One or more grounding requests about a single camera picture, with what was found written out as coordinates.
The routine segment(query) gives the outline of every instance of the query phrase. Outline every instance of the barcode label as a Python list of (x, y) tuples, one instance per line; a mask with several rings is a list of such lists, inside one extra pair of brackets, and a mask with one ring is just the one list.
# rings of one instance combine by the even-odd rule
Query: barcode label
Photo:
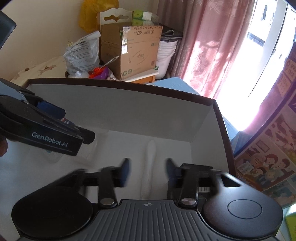
[(210, 187), (198, 187), (198, 192), (210, 192)]

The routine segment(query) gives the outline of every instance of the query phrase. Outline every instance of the window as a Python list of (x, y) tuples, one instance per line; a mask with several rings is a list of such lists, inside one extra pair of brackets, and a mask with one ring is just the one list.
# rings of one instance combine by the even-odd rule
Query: window
[(284, 0), (257, 0), (248, 34), (217, 103), (237, 130), (258, 112), (282, 70), (295, 38), (296, 12)]

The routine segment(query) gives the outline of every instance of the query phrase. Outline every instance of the human hand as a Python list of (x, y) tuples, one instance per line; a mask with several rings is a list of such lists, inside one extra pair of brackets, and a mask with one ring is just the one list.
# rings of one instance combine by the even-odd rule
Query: human hand
[(8, 149), (8, 143), (4, 136), (0, 134), (0, 157), (4, 156)]

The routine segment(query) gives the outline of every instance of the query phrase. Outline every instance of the stack of white bowls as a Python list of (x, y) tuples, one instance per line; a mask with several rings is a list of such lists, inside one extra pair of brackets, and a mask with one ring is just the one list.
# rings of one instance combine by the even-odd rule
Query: stack of white bowls
[(157, 80), (165, 76), (170, 60), (175, 53), (177, 42), (178, 41), (169, 43), (164, 41), (159, 42), (156, 60), (156, 69), (158, 69), (158, 75), (155, 76)]

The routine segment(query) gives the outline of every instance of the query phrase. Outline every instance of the metal screw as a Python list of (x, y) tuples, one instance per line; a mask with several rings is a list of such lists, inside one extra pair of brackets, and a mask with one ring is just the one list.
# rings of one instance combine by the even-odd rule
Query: metal screw
[(112, 206), (114, 205), (114, 200), (112, 198), (109, 198), (109, 197), (106, 197), (106, 198), (103, 198), (101, 199), (100, 203), (103, 205), (103, 206)]
[(186, 197), (181, 200), (181, 203), (185, 206), (194, 206), (196, 204), (196, 200), (191, 197)]

